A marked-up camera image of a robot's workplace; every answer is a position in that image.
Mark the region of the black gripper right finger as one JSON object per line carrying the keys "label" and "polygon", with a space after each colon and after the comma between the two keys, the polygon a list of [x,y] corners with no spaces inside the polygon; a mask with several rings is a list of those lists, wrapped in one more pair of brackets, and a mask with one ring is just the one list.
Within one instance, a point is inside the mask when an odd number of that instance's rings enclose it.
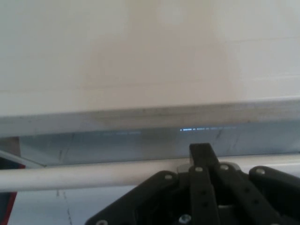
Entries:
{"label": "black gripper right finger", "polygon": [[203,223],[298,225],[300,179],[266,166],[248,174],[222,164],[203,144]]}

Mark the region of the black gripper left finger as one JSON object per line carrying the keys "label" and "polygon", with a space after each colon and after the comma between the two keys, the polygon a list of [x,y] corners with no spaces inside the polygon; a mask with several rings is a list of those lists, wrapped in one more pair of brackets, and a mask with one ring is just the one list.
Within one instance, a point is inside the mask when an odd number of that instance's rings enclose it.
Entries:
{"label": "black gripper left finger", "polygon": [[160,171],[86,221],[88,225],[218,225],[209,143],[191,144],[186,171]]}

